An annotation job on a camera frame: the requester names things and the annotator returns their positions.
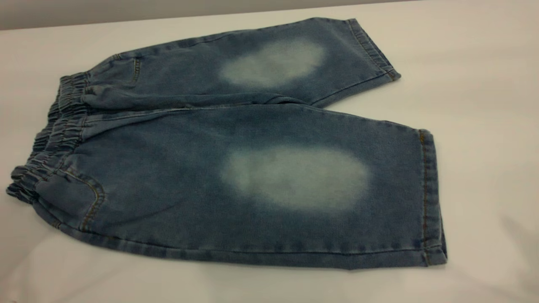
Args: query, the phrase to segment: elastic waistband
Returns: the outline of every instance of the elastic waistband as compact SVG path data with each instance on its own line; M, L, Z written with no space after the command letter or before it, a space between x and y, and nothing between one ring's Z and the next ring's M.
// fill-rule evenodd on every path
M26 165L17 166L11 173L13 183L6 190L9 195L30 204L36 202L36 184L58 170L80 143L82 124L88 113L82 102L87 87L87 73L61 78L47 126L36 135Z

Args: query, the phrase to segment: hem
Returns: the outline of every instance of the hem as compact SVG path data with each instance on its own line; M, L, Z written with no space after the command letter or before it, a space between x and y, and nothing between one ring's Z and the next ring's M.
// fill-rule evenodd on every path
M374 41L372 41L367 32L363 30L357 19L348 19L346 21L348 22L352 33L356 37L357 42L369 55L374 64L386 72L393 81L399 79L401 77L400 74L395 70L395 68L393 68L384 53L378 48Z
M427 265L447 263L444 227L438 196L438 168L434 137L425 129L419 130L423 162L423 249Z
M8 195L29 204L37 202L36 185L54 174L66 156L79 145L83 120L88 112L81 100L87 90L87 79L87 73L61 78L47 125L36 135L26 164L17 166L11 173L13 183L6 189Z

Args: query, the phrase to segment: orange stitching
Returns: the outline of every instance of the orange stitching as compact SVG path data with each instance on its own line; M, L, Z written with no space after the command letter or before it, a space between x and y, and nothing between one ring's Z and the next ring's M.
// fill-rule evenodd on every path
M429 254L427 253L427 148L425 147L425 135L420 130L419 140L423 148L423 249L427 265L431 265Z

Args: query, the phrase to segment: pocket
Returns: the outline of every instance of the pocket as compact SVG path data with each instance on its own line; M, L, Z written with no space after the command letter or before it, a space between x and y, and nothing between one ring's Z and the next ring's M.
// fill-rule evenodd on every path
M133 85L140 75L141 59L118 58L116 55L103 61L88 73L92 85Z

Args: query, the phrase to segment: blue denim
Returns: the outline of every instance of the blue denim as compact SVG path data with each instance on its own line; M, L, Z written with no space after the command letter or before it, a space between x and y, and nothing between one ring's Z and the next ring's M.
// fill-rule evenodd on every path
M61 79L8 194L76 239L146 256L443 264L432 135L322 109L398 78L355 19L116 54Z

